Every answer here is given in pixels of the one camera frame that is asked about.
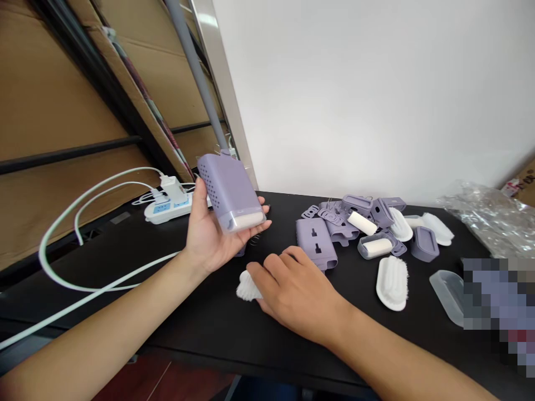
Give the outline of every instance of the gray pipe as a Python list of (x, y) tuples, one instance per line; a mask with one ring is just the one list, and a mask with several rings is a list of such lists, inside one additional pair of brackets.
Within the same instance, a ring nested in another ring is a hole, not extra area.
[(178, 38), (188, 59), (188, 64), (193, 73), (193, 78), (197, 83), (199, 92), (201, 93), (202, 102), (205, 104), (206, 112), (208, 113), (208, 118), (212, 124), (213, 131), (216, 133), (217, 141), (221, 149), (228, 149), (227, 141), (223, 130), (221, 129), (221, 124), (219, 122), (219, 117), (217, 116), (216, 108), (213, 105), (212, 97), (210, 96), (210, 91), (208, 90), (208, 85), (206, 84), (205, 75), (202, 72), (201, 65), (197, 58), (197, 53), (193, 46), (193, 41), (191, 36), (189, 36), (188, 26), (186, 24), (186, 18), (180, 8), (179, 0), (166, 0), (167, 8), (169, 9), (169, 14), (171, 14), (171, 19), (173, 20), (174, 29), (177, 31)]

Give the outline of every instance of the plastic bag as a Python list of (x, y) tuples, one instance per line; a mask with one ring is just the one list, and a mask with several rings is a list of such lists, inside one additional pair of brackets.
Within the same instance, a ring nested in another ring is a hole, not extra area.
[(499, 190), (459, 181), (437, 205), (460, 219), (495, 258), (535, 258), (535, 209)]

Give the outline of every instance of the purple plastic part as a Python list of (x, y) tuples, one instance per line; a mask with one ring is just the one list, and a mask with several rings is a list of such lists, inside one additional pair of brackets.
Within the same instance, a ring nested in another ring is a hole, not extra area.
[(388, 228), (394, 224), (394, 218), (382, 198), (373, 201), (372, 217), (379, 228)]
[(390, 237), (392, 241), (394, 241), (394, 248), (390, 251), (391, 254), (393, 254), (395, 257), (403, 255), (405, 252), (407, 252), (407, 247), (403, 242), (401, 242), (399, 239), (397, 239), (392, 231), (390, 231), (388, 228), (383, 228), (381, 231), (386, 235)]
[(321, 209), (318, 212), (318, 217), (321, 217), (329, 223), (333, 223), (335, 226), (341, 226), (344, 222), (344, 218), (342, 216), (336, 214), (336, 212), (330, 212), (327, 209)]
[[(336, 210), (339, 210), (341, 205), (341, 200), (337, 200), (335, 202), (321, 202), (319, 204), (321, 208), (327, 209), (333, 213), (336, 213)], [(325, 222), (325, 225), (327, 226), (330, 240), (332, 242), (339, 242), (343, 247), (347, 247), (352, 239), (357, 239), (360, 231), (357, 227), (347, 222), (347, 215), (339, 214), (338, 216), (341, 216), (344, 219), (342, 225), (335, 226), (333, 223), (328, 221)]]
[(342, 198), (341, 209), (344, 213), (351, 214), (351, 211), (355, 211), (358, 214), (368, 217), (372, 209), (373, 201), (366, 199), (365, 197), (358, 197), (355, 195), (345, 195)]
[(301, 213), (301, 217), (303, 217), (303, 218), (313, 218), (318, 211), (319, 211), (319, 207), (317, 207), (316, 205), (312, 205), (307, 210), (305, 210), (303, 213)]
[(321, 271), (338, 264), (338, 257), (330, 240), (325, 220), (319, 217), (296, 221), (297, 245)]
[(427, 227), (416, 227), (412, 236), (411, 253), (415, 258), (431, 262), (439, 255), (435, 233)]
[(405, 201), (401, 198), (381, 198), (387, 207), (393, 207), (403, 212), (407, 207)]
[(197, 166), (223, 230), (236, 231), (235, 218), (239, 216), (264, 214), (241, 161), (225, 154), (206, 154), (199, 158)]
[(247, 243), (245, 243), (244, 247), (238, 251), (237, 254), (234, 255), (234, 257), (242, 257), (245, 255), (245, 248), (247, 247)]

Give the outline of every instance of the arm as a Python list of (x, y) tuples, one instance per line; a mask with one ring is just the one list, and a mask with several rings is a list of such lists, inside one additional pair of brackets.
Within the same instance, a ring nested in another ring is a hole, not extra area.
[(496, 400), (434, 355), (347, 302), (298, 247), (247, 265), (262, 310), (356, 371), (384, 400)]
[(185, 249), (140, 286), (67, 331), (0, 379), (5, 400), (91, 399), (214, 270), (271, 221), (223, 236), (197, 179)]

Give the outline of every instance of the forearm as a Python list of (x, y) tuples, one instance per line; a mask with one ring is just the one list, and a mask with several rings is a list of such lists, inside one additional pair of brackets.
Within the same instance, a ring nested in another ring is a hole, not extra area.
[(204, 280), (186, 253), (2, 378), (5, 399), (92, 398)]
[(384, 400), (495, 400), (453, 366), (351, 306), (327, 345)]

